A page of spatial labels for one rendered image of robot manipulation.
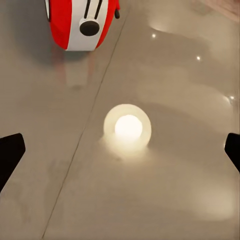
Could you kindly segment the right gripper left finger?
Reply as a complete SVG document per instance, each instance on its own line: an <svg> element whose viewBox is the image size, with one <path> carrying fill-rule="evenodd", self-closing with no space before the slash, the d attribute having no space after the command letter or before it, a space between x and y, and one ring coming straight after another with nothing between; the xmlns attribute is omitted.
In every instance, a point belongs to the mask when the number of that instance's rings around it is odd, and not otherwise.
<svg viewBox="0 0 240 240"><path fill-rule="evenodd" d="M21 133L0 138L0 192L25 152L25 142Z"/></svg>

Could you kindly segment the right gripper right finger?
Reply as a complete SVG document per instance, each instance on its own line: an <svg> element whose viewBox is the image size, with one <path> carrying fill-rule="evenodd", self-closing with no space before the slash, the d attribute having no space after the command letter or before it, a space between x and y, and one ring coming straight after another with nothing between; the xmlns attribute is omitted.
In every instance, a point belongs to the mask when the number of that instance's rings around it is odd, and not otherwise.
<svg viewBox="0 0 240 240"><path fill-rule="evenodd" d="M229 133L224 150L240 172L240 134Z"/></svg>

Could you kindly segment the radio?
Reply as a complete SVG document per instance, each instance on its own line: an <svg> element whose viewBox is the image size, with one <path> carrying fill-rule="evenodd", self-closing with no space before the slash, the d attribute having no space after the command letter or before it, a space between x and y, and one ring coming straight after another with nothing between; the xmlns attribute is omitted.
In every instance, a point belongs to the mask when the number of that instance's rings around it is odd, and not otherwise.
<svg viewBox="0 0 240 240"><path fill-rule="evenodd" d="M54 41L66 51L92 52L104 41L119 0L44 0Z"/></svg>

